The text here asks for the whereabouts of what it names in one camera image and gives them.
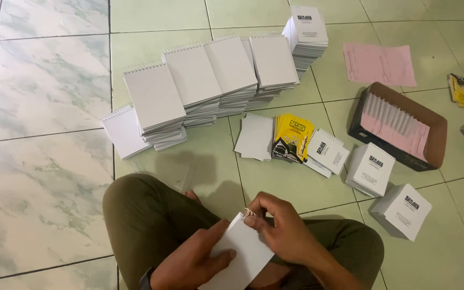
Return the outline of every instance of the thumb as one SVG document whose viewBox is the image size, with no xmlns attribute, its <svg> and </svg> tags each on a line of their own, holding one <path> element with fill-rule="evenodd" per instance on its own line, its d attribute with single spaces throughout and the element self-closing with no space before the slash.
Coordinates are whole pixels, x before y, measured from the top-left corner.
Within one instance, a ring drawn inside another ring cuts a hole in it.
<svg viewBox="0 0 464 290">
<path fill-rule="evenodd" d="M 214 277 L 219 271 L 229 266 L 230 262 L 235 258 L 237 253 L 235 250 L 227 250 L 217 255 L 214 258 L 209 258 L 205 263 L 207 273 L 209 274 L 209 280 Z"/>
<path fill-rule="evenodd" d="M 259 232 L 269 243 L 272 237 L 273 227 L 265 219 L 256 216 L 249 216 L 244 219 L 244 224 Z"/>
</svg>

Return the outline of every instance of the finger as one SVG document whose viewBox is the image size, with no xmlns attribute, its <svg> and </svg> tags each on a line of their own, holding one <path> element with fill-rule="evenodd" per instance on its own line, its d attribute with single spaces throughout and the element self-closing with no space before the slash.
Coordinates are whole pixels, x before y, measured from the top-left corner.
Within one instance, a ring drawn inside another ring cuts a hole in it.
<svg viewBox="0 0 464 290">
<path fill-rule="evenodd" d="M 207 278 L 210 280 L 219 271 L 229 266 L 230 262 L 235 258 L 237 253 L 235 250 L 227 250 L 217 255 L 214 258 L 209 258 L 204 263 L 204 267 L 207 271 Z"/>
<path fill-rule="evenodd" d="M 227 227 L 229 227 L 230 222 L 226 219 L 218 221 L 214 224 L 214 226 L 210 227 L 210 229 L 206 232 L 206 246 L 211 248 L 213 247 L 217 241 L 221 239 Z"/>
<path fill-rule="evenodd" d="M 280 208 L 280 201 L 282 200 L 278 197 L 260 191 L 248 205 L 248 208 L 257 214 L 265 209 L 271 215 L 275 216 L 277 210 Z"/>
<path fill-rule="evenodd" d="M 273 240 L 274 228 L 265 219 L 261 217 L 249 216 L 244 219 L 244 224 L 259 232 L 266 240 L 268 245 Z"/>
</svg>

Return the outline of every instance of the person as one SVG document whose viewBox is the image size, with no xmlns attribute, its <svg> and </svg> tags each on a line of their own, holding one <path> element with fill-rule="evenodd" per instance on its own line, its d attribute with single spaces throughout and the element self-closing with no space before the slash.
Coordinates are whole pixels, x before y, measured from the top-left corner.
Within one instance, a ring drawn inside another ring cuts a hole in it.
<svg viewBox="0 0 464 290">
<path fill-rule="evenodd" d="M 369 289 L 383 261 L 379 235 L 354 220 L 302 220 L 293 206 L 260 192 L 244 223 L 275 253 L 251 289 Z M 266 218 L 270 213 L 273 218 Z M 236 253 L 210 257 L 229 222 L 150 175 L 115 180 L 103 215 L 129 290 L 193 290 L 225 269 Z"/>
</svg>

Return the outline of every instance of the yellow package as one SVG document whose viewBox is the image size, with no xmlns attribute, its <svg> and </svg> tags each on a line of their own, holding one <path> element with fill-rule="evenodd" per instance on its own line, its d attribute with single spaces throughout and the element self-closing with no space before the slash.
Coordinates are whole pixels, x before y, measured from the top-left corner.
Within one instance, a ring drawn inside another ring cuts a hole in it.
<svg viewBox="0 0 464 290">
<path fill-rule="evenodd" d="M 464 77 L 448 75 L 448 86 L 451 89 L 452 101 L 459 107 L 464 107 Z"/>
<path fill-rule="evenodd" d="M 277 116 L 273 130 L 272 156 L 300 163 L 307 162 L 307 144 L 313 130 L 314 125 L 311 122 L 292 114 Z"/>
</svg>

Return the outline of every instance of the tiled floor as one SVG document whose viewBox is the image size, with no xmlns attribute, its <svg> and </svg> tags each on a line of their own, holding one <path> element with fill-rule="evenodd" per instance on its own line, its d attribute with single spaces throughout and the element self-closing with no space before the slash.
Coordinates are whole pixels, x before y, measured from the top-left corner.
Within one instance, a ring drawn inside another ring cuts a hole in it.
<svg viewBox="0 0 464 290">
<path fill-rule="evenodd" d="M 390 178 L 433 205 L 415 242 L 372 219 L 374 200 L 344 185 L 346 170 L 326 179 L 237 156 L 240 115 L 189 129 L 186 143 L 160 153 L 113 153 L 99 117 L 131 102 L 125 70 L 172 45 L 281 31 L 289 5 L 319 8 L 329 47 L 299 87 L 252 111 L 309 119 L 349 150 L 361 145 L 346 128 L 367 84 L 347 80 L 342 43 L 410 45 L 418 86 L 394 89 L 448 119 L 442 168 L 396 163 Z M 305 218 L 365 222 L 386 247 L 374 289 L 464 289 L 464 109 L 449 100 L 450 72 L 464 75 L 464 0 L 0 0 L 0 289 L 125 289 L 101 199 L 114 176 L 135 171 L 177 189 L 185 181 L 224 218 L 264 190 Z"/>
</svg>

